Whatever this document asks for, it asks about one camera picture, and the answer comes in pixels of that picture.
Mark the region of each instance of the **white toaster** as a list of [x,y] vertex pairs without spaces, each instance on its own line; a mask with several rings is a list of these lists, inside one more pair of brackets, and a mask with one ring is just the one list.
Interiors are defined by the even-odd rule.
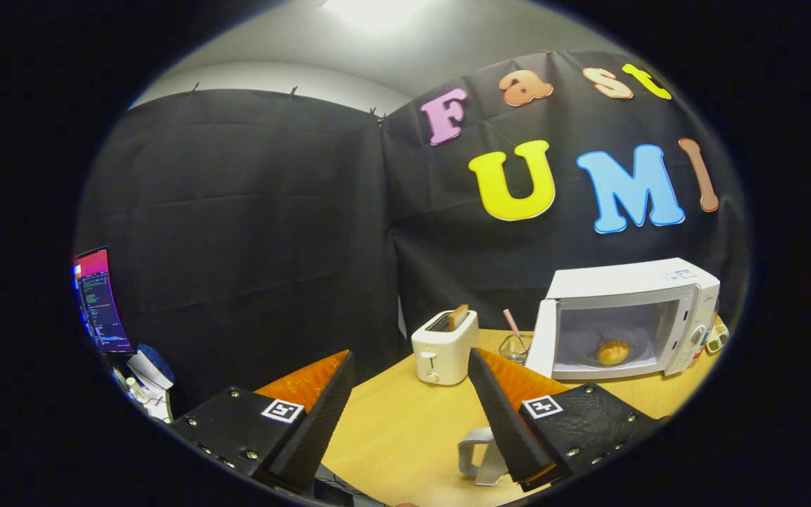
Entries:
[[454,331],[448,330],[450,313],[438,313],[412,333],[418,378],[424,382],[455,385],[467,376],[467,359],[479,337],[477,312],[467,311],[467,317]]

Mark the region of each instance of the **cup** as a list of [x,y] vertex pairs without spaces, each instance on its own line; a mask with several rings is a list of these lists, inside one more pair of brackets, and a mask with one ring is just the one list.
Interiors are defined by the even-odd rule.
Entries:
[[509,361],[524,365],[524,361],[527,360],[527,352],[531,350],[532,340],[534,340],[534,333],[522,333],[517,337],[515,333],[509,333],[499,344],[499,354]]

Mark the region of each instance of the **ceiling light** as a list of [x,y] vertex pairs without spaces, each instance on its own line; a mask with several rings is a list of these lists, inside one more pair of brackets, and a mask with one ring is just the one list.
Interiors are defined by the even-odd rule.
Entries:
[[400,25],[429,0],[325,0],[328,11],[366,28]]

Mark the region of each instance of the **desk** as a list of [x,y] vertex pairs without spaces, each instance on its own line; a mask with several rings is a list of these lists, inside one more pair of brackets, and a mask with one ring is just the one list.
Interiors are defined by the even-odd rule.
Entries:
[[[496,351],[508,333],[480,330],[479,346]],[[669,378],[651,373],[590,382],[660,418],[680,408],[715,359],[704,352],[688,370]],[[586,382],[561,383],[572,388]],[[389,505],[409,501],[419,507],[494,507],[540,491],[524,493],[508,475],[495,487],[478,487],[460,474],[457,443],[470,430],[488,426],[469,379],[453,386],[421,382],[409,356],[352,389],[322,462]]]

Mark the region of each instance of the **pink striped straw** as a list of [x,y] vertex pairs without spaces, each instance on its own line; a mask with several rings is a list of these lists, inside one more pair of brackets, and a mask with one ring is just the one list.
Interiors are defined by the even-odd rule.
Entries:
[[512,318],[512,312],[506,308],[503,311],[503,315],[505,315],[505,320],[509,321],[509,327],[512,328],[512,332],[515,333],[515,336],[520,337],[521,333],[518,331],[518,325],[515,324],[515,319]]

